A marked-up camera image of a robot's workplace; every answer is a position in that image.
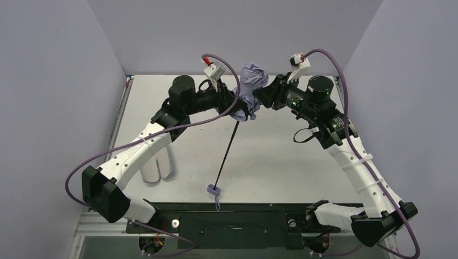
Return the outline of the lavender umbrella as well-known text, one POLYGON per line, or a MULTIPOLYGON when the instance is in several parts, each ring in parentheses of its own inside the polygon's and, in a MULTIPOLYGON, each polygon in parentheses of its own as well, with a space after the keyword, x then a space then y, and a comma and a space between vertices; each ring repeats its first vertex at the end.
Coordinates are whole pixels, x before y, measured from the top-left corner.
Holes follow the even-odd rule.
POLYGON ((253 95, 254 90, 263 88, 268 83, 268 75, 264 69, 255 63, 246 63, 240 72, 240 99, 247 104, 248 112, 236 111, 231 113, 231 117, 236 120, 234 129, 232 131, 227 149, 225 151, 224 157, 222 159, 220 168, 218 170, 218 175, 214 184, 209 184, 207 186, 207 192, 214 196, 215 209, 217 212, 220 212, 220 193, 221 189, 217 186, 220 180, 225 162, 227 160, 228 154, 230 152, 233 140, 237 133, 238 127, 241 122, 246 122, 249 120, 255 120, 257 118, 256 112, 260 110, 260 102, 253 95))

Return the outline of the lavender umbrella case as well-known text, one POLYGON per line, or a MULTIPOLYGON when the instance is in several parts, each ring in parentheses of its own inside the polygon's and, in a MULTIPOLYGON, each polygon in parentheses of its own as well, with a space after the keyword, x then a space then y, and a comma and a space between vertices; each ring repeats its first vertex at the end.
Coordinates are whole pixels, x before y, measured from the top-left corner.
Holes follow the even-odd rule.
POLYGON ((157 183, 168 179, 172 174, 169 149, 163 148, 140 169, 142 180, 145 183, 157 183))

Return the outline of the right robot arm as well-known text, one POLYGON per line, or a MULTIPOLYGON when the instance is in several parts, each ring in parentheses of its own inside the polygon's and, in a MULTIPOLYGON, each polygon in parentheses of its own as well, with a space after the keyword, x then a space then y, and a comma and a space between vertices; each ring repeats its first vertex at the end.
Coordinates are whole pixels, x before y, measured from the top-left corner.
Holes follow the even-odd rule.
POLYGON ((407 220, 418 210, 412 202, 404 202, 395 194, 372 163, 353 125, 348 126, 347 139, 344 114, 331 99, 334 80, 314 76, 305 90, 298 81, 289 83, 287 75, 278 75, 264 88, 253 91, 266 108, 288 107, 297 119, 308 122, 308 129, 322 148, 339 164, 359 196, 362 207, 346 207, 321 200, 307 208, 309 224, 314 228, 336 227, 353 232, 365 246, 373 247, 403 227, 400 213, 407 220))

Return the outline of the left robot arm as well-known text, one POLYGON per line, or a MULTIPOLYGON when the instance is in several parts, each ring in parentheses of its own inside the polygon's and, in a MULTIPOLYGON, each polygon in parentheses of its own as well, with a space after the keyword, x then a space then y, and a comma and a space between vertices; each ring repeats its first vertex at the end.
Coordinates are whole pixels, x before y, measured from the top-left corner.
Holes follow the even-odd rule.
POLYGON ((235 92, 220 79, 205 90, 197 90, 192 77, 176 77, 168 98, 135 140, 116 148, 117 155, 97 168, 88 166, 83 170, 84 202, 109 223, 121 218, 148 223, 156 213, 155 207, 146 200, 128 197, 124 189, 157 153, 174 142, 186 128, 196 125, 190 121, 191 115, 215 109, 221 118, 246 110, 246 104, 240 100, 240 80, 236 82, 235 92))

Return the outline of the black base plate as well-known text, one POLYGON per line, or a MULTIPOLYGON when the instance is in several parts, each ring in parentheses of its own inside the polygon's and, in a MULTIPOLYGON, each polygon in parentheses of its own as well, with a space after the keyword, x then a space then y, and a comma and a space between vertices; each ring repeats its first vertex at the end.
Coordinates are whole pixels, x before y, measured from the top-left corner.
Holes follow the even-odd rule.
POLYGON ((149 226, 180 235, 178 249, 195 243, 198 249, 302 249, 307 239, 323 240, 328 233, 345 234, 338 227, 307 222, 309 203, 158 202, 149 226))

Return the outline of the aluminium frame rail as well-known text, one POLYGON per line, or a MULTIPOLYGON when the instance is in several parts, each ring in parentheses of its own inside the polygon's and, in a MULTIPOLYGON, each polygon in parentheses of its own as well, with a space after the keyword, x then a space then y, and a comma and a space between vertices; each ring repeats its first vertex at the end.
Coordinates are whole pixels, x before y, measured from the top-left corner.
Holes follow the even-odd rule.
POLYGON ((154 235, 166 236, 166 233, 174 235, 183 234, 186 238, 191 235, 247 235, 248 232, 256 234, 269 234, 273 227, 254 223, 230 223, 217 222, 213 218, 209 220, 197 219, 191 215, 181 215, 179 219, 172 219, 166 224, 166 229, 157 232, 151 228, 145 228, 127 219, 120 219, 114 223, 108 223, 102 216, 95 212, 83 213, 80 217, 75 236, 139 236, 152 237, 154 235))

